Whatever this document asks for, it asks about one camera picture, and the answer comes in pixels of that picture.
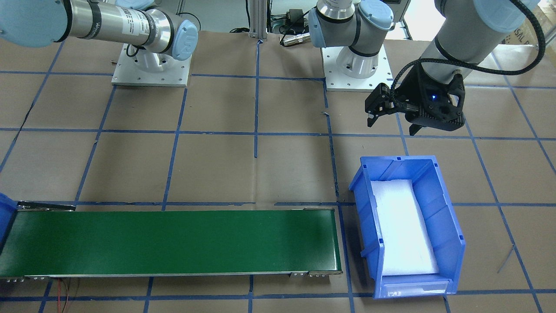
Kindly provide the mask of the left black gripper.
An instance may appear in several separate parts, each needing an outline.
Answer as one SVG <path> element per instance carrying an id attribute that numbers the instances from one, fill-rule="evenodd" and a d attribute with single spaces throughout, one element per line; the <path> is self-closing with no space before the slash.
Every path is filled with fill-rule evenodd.
<path id="1" fill-rule="evenodd" d="M 365 100 L 368 127 L 373 127 L 379 117 L 397 112 L 417 113 L 417 105 L 392 98 L 391 90 L 385 83 L 379 83 Z M 421 129 L 423 125 L 412 123 L 410 136 L 415 136 Z"/>

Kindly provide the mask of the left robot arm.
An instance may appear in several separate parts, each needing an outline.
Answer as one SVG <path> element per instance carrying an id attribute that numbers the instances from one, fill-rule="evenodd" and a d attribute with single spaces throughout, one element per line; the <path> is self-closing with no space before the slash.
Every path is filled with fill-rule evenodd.
<path id="1" fill-rule="evenodd" d="M 421 56 L 405 65 L 392 84 L 374 87 L 364 103 L 367 126 L 383 115 L 403 113 L 410 135 L 423 127 L 454 131 L 463 127 L 464 80 L 473 71 L 517 76 L 534 69 L 546 52 L 546 39 L 533 9 L 537 0 L 436 0 L 443 23 Z M 519 70 L 480 64 L 510 32 L 528 20 L 538 42 L 537 55 Z M 319 0 L 308 12 L 314 47 L 341 47 L 339 66 L 356 77 L 359 61 L 375 65 L 394 14 L 386 1 Z"/>

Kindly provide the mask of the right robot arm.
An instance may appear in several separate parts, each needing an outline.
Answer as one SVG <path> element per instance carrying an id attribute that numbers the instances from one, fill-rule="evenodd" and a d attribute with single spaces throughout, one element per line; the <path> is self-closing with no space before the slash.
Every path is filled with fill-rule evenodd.
<path id="1" fill-rule="evenodd" d="M 197 26 L 161 8 L 159 0 L 3 0 L 1 38 L 46 47 L 68 37 L 120 42 L 185 61 L 196 50 Z"/>

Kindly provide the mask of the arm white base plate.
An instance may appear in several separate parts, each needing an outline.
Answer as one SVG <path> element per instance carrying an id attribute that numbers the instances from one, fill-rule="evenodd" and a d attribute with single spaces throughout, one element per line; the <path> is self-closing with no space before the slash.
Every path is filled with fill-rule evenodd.
<path id="1" fill-rule="evenodd" d="M 124 87 L 187 87 L 191 58 L 185 61 L 173 59 L 169 55 L 136 51 L 124 44 L 117 61 L 111 83 Z"/>
<path id="2" fill-rule="evenodd" d="M 327 91 L 372 92 L 394 80 L 384 46 L 371 57 L 356 55 L 349 47 L 326 47 L 321 53 Z"/>

